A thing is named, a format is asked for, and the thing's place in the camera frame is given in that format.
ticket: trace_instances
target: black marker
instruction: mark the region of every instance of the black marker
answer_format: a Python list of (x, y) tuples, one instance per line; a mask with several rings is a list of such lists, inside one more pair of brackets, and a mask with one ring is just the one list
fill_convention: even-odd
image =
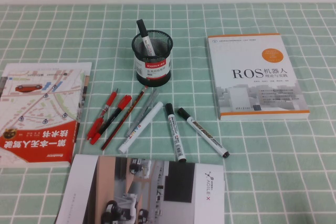
[(155, 56), (155, 52), (151, 43), (151, 40), (149, 39), (147, 29), (145, 27), (145, 24), (142, 19), (139, 19), (136, 21), (136, 24), (138, 25), (139, 32), (141, 34), (142, 40), (144, 45), (146, 46), (147, 52), (150, 56)]
[(205, 139), (205, 141), (207, 141), (212, 148), (214, 148), (216, 150), (216, 152), (218, 152), (223, 158), (227, 158), (230, 153), (224, 148), (222, 147), (222, 145), (214, 139), (213, 136), (211, 136), (202, 126), (200, 126), (193, 118), (192, 116), (190, 116), (183, 108), (179, 108), (179, 110), (177, 111), (177, 113), (184, 119), (187, 121), (188, 124), (191, 125), (192, 128), (194, 128), (194, 130), (202, 136), (202, 138)]
[(166, 107), (166, 111), (168, 114), (170, 130), (172, 131), (172, 135), (173, 135), (174, 149), (177, 154), (177, 159), (179, 162), (186, 162), (187, 158), (185, 157), (185, 154), (184, 154), (179, 129), (177, 128), (177, 124), (176, 124), (173, 106), (171, 103), (167, 103), (165, 107)]

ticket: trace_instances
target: orange stripe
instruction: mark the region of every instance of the orange stripe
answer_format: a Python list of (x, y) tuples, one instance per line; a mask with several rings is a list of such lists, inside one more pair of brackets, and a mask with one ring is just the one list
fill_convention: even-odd
[(293, 111), (246, 111), (246, 112), (223, 112), (221, 115), (261, 115), (261, 114), (300, 114), (310, 113), (309, 110), (293, 110)]
[(280, 35), (280, 34), (225, 34), (225, 35), (211, 35), (211, 36), (208, 36), (208, 38), (216, 38), (216, 37), (264, 36), (264, 35)]

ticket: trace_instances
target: table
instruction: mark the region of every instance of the table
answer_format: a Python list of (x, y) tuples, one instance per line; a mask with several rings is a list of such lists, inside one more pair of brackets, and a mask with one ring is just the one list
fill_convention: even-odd
[[(10, 62), (91, 61), (75, 153), (116, 155), (135, 112), (104, 153), (84, 139), (112, 90), (133, 97), (141, 90), (130, 45), (135, 20), (143, 18), (148, 29), (162, 30), (174, 41), (172, 77), (157, 100), (183, 106), (231, 153), (223, 161), (176, 117), (189, 162), (224, 164), (225, 223), (334, 223), (335, 8), (331, 3), (0, 6), (0, 71)], [(276, 32), (309, 105), (309, 119), (217, 120), (206, 36)], [(128, 156), (175, 159), (164, 111)], [(68, 168), (2, 169), (0, 223), (54, 223), (68, 173)]]

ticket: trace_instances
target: red marker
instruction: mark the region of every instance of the red marker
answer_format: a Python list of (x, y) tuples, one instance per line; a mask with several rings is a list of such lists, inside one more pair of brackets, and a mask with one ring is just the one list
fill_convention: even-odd
[(104, 133), (104, 131), (111, 125), (114, 119), (119, 115), (119, 113), (127, 106), (127, 104), (132, 100), (132, 97), (130, 95), (125, 95), (123, 99), (118, 104), (118, 107), (113, 112), (113, 114), (110, 116), (110, 118), (106, 121), (106, 124), (99, 129), (99, 131), (94, 135), (94, 137), (91, 140), (91, 144), (95, 144), (96, 141), (100, 138), (100, 136)]
[(117, 93), (118, 93), (118, 89), (111, 93), (110, 98), (107, 100), (107, 102), (104, 106), (104, 109), (102, 110), (100, 116), (96, 119), (96, 121), (92, 125), (92, 127), (91, 127), (91, 129), (88, 133), (88, 136), (86, 138), (87, 140), (90, 140), (91, 138), (93, 138), (95, 136), (96, 132), (100, 129), (100, 126), (104, 122), (104, 115), (109, 110), (110, 106), (112, 105), (112, 102), (116, 98)]

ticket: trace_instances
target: map illustration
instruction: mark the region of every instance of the map illustration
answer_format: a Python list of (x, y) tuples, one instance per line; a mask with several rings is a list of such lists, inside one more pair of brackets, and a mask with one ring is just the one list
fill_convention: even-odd
[(81, 69), (11, 71), (0, 97), (0, 135), (77, 120), (84, 81)]

